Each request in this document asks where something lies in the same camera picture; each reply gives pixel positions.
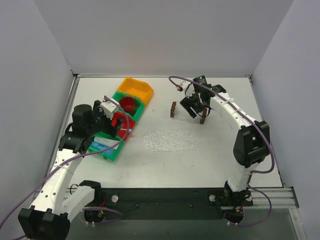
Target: purple cable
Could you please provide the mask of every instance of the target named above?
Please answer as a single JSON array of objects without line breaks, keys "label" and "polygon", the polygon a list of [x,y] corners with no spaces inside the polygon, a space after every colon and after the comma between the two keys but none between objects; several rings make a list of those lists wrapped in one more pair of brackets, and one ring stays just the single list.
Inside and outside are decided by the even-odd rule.
[{"label": "purple cable", "polygon": [[[109,224],[109,223],[113,223],[113,222],[116,222],[116,221],[119,221],[123,218],[123,214],[117,210],[113,210],[113,209],[110,209],[110,208],[107,208],[107,207],[85,207],[83,210],[87,211],[87,210],[91,210],[91,211],[99,211],[99,210],[103,210],[103,211],[108,211],[108,212],[111,212],[111,213],[115,213],[115,214],[118,214],[120,215],[120,217],[118,218],[115,218],[115,219],[112,219],[112,220],[104,220],[104,221],[101,221],[101,222],[95,222],[94,225],[100,225],[100,224]],[[83,223],[87,223],[86,221],[84,221],[81,216],[79,215],[79,218],[80,220],[83,222]]]},{"label": "purple cable", "polygon": [[[130,122],[129,122],[129,118],[128,118],[128,115],[126,114],[126,112],[123,110],[123,108],[117,104],[115,101],[109,99],[108,97],[104,97],[104,99],[106,101],[110,101],[111,103],[113,103],[114,105],[116,105],[123,113],[124,113],[124,117],[125,117],[125,120],[126,120],[126,132],[124,134],[124,136],[117,142],[115,143],[114,145],[108,147],[108,148],[105,148],[105,149],[102,149],[102,150],[99,150],[99,151],[92,151],[92,152],[87,152],[87,153],[84,153],[84,154],[80,154],[78,156],[74,156],[74,157],[71,157],[69,158],[68,160],[64,161],[63,163],[61,163],[60,165],[58,165],[55,169],[53,169],[30,193],[28,193],[20,202],[18,202],[10,211],[9,213],[3,218],[3,220],[1,221],[0,223],[0,230],[1,228],[3,227],[3,225],[5,224],[5,222],[7,221],[7,219],[11,216],[11,214],[17,210],[18,207],[20,207],[21,204],[23,204],[28,198],[31,197],[32,194],[34,194],[38,188],[40,188],[49,178],[52,177],[52,175],[54,175],[63,165],[66,165],[67,163],[70,163],[71,161],[75,160],[75,159],[78,159],[78,158],[81,158],[81,157],[85,157],[85,156],[89,156],[89,155],[93,155],[93,154],[99,154],[99,153],[103,153],[103,152],[106,152],[110,149],[113,149],[114,147],[118,146],[122,141],[125,140],[126,136],[129,134],[129,128],[130,128]],[[19,240],[19,239],[22,239],[22,237],[24,236],[20,236],[18,238],[15,238],[15,239],[12,239],[12,240]]]},{"label": "purple cable", "polygon": [[229,102],[227,99],[225,99],[223,96],[221,96],[221,95],[220,95],[219,93],[217,93],[216,91],[213,91],[213,90],[210,89],[209,87],[204,86],[204,85],[202,85],[202,84],[200,84],[200,83],[197,83],[197,82],[195,82],[195,81],[193,81],[193,80],[189,80],[189,79],[187,79],[187,78],[185,78],[185,77],[181,77],[181,76],[170,76],[170,77],[169,77],[169,81],[170,81],[171,83],[173,83],[177,88],[179,88],[180,86],[179,86],[178,84],[176,84],[174,81],[172,81],[172,79],[180,79],[180,80],[184,80],[184,81],[187,81],[187,82],[189,82],[189,83],[195,84],[195,85],[197,85],[197,86],[200,86],[201,88],[204,88],[204,89],[208,90],[209,92],[213,93],[214,95],[216,95],[218,98],[220,98],[220,99],[223,100],[224,102],[227,102],[236,112],[239,113],[239,115],[240,115],[241,117],[243,117],[245,120],[247,120],[247,121],[257,130],[257,132],[258,132],[258,133],[260,134],[260,136],[262,137],[262,139],[263,139],[263,141],[264,141],[264,143],[265,143],[266,147],[268,148],[268,150],[269,150],[269,152],[270,152],[270,155],[271,155],[271,168],[270,168],[269,170],[266,170],[266,171],[252,170],[252,171],[251,171],[251,175],[249,176],[249,179],[248,179],[247,184],[248,184],[248,187],[249,187],[250,189],[252,189],[252,190],[254,190],[254,191],[258,192],[258,193],[261,193],[262,195],[264,195],[264,196],[266,197],[266,199],[268,200],[269,205],[270,205],[269,212],[268,212],[267,216],[266,216],[263,220],[257,221],[257,222],[251,223],[251,224],[237,224],[237,225],[236,225],[234,222],[230,222],[230,223],[233,224],[233,225],[239,226],[239,227],[250,227],[250,226],[254,226],[254,225],[261,224],[261,223],[265,222],[265,221],[270,217],[271,211],[272,211],[272,204],[271,204],[270,198],[269,198],[264,192],[262,192],[262,191],[260,191],[260,190],[258,190],[258,189],[256,189],[256,188],[254,188],[254,187],[251,187],[251,186],[249,185],[249,183],[250,183],[252,174],[254,174],[254,173],[256,173],[256,174],[268,174],[268,173],[271,173],[271,172],[274,170],[274,168],[275,168],[275,164],[276,164],[275,153],[274,153],[274,151],[273,151],[270,143],[268,142],[266,136],[264,135],[264,133],[260,130],[260,128],[259,128],[253,121],[251,121],[246,115],[244,115],[242,112],[240,112],[231,102]]},{"label": "purple cable", "polygon": [[268,142],[266,136],[264,135],[264,133],[260,130],[260,128],[253,122],[251,121],[246,115],[244,115],[242,112],[240,112],[231,102],[229,102],[227,99],[225,99],[223,96],[221,96],[219,93],[217,93],[216,91],[213,91],[212,89],[210,89],[209,87],[207,86],[204,86],[200,83],[197,83],[193,80],[189,80],[185,77],[181,77],[181,76],[170,76],[169,77],[169,80],[171,83],[173,83],[177,88],[179,87],[176,83],[174,83],[172,81],[172,79],[181,79],[181,80],[184,80],[184,81],[187,81],[189,83],[192,83],[192,84],[195,84],[197,86],[200,86],[206,90],[208,90],[209,92],[213,93],[214,95],[216,95],[217,97],[219,97],[220,99],[222,99],[224,102],[227,102],[236,112],[239,113],[239,115],[241,117],[243,117],[245,120],[247,120],[256,130],[257,132],[261,135],[266,147],[268,148],[269,152],[270,152],[270,155],[271,155],[271,168],[269,170],[266,170],[266,171],[257,171],[257,170],[253,170],[251,171],[251,173],[256,173],[256,174],[268,174],[268,173],[271,173],[274,168],[275,168],[275,153],[270,145],[270,143]]},{"label": "purple cable", "polygon": [[265,216],[264,219],[262,219],[262,220],[260,220],[260,221],[257,221],[257,222],[253,222],[253,223],[247,223],[247,224],[241,224],[241,223],[239,223],[239,224],[235,224],[234,222],[231,222],[231,221],[229,221],[229,220],[226,219],[226,220],[228,221],[228,223],[230,223],[231,225],[234,225],[234,226],[236,226],[236,227],[252,227],[252,226],[255,226],[255,225],[258,225],[258,224],[262,224],[263,222],[265,222],[266,220],[268,220],[268,218],[271,216],[272,204],[271,204],[270,198],[269,198],[263,191],[260,191],[260,190],[254,188],[254,187],[252,187],[252,186],[250,186],[250,185],[248,185],[248,186],[249,186],[250,189],[252,189],[252,190],[254,190],[254,191],[258,192],[258,193],[261,193],[262,195],[265,196],[265,198],[266,198],[266,199],[268,200],[268,202],[269,202],[269,211],[268,211],[268,214]]}]

